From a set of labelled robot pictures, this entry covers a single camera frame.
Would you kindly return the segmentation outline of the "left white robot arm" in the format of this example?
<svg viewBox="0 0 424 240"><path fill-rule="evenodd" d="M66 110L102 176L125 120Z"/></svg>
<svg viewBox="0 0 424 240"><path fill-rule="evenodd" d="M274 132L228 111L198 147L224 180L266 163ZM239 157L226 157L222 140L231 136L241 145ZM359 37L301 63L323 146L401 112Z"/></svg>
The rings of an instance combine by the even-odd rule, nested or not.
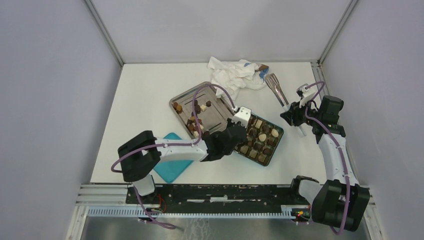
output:
<svg viewBox="0 0 424 240"><path fill-rule="evenodd" d="M151 204L157 198L157 190L150 172L157 164L220 160L247 141L248 123L247 119L229 118L225 130L196 140L156 138L151 130L143 131L118 148L119 159L111 171L121 173L125 182L133 184L139 199Z"/></svg>

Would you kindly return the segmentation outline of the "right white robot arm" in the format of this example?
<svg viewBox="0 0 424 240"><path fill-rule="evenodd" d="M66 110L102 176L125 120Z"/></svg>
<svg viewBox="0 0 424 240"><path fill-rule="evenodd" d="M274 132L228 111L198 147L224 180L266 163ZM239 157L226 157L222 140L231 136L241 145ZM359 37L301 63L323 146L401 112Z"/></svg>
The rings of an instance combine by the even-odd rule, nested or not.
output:
<svg viewBox="0 0 424 240"><path fill-rule="evenodd" d="M324 160L326 181L298 175L290 185L289 199L295 204L310 204L314 223L329 226L340 235L355 232L370 200L370 191L359 184L346 150L346 132L338 124L344 101L325 95L320 106L312 99L292 102L284 108L281 117L290 125L312 127L316 143Z"/></svg>

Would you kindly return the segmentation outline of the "white oval chocolate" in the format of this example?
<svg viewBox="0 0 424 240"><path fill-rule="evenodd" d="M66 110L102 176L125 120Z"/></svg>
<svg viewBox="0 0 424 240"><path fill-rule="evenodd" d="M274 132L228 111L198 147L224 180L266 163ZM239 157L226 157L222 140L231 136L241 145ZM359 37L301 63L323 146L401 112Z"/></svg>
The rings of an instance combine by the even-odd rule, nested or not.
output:
<svg viewBox="0 0 424 240"><path fill-rule="evenodd" d="M273 128L273 129L271 130L271 135L272 135L274 138L278 138L278 137L279 137L279 135L280 135L280 133L279 133L279 131L278 131L277 129Z"/></svg>

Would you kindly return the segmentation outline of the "white shell chocolate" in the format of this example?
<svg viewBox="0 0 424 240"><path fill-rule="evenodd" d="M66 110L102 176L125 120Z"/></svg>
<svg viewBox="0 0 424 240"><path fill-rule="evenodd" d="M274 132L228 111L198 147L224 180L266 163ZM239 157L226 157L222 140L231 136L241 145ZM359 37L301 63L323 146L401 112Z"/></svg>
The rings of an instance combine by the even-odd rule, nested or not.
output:
<svg viewBox="0 0 424 240"><path fill-rule="evenodd" d="M261 141L261 142L265 142L267 137L268 137L267 134L262 133L258 136L258 140Z"/></svg>

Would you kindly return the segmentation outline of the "steel tongs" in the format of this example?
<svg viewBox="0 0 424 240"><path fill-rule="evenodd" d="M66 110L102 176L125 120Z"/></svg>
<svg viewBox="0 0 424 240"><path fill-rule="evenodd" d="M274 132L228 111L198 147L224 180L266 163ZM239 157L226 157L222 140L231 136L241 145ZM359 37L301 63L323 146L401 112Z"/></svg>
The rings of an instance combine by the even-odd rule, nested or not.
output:
<svg viewBox="0 0 424 240"><path fill-rule="evenodd" d="M268 88L273 92L273 94L275 95L275 97L277 98L278 102L280 103L280 105L282 106L283 109L283 114L286 113L287 111L289 111L290 108L290 104L289 101L287 100L285 94L283 93L283 90L281 88L280 82L278 80L278 78L276 77L276 75L274 73L269 73L264 77L264 82L266 83L266 85L268 86ZM299 101L299 107L303 107L307 104L307 100L304 100L304 93L306 93L308 90L306 89L306 87L308 86L308 84L303 84L301 85L296 91L300 91L300 101Z"/></svg>

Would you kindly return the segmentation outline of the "teal chocolate box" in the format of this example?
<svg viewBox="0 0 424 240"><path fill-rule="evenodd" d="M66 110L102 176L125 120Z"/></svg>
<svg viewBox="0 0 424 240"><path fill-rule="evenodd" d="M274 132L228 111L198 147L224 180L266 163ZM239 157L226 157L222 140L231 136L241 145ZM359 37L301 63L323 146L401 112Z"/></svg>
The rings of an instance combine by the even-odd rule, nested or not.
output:
<svg viewBox="0 0 424 240"><path fill-rule="evenodd" d="M263 121L260 129L255 128L255 123L258 119ZM272 129L278 130L279 136L277 138L271 135ZM236 146L234 151L261 166L268 166L284 135L283 128L258 115L252 114L246 133L247 142ZM258 140L260 134L267 134L265 142Z"/></svg>

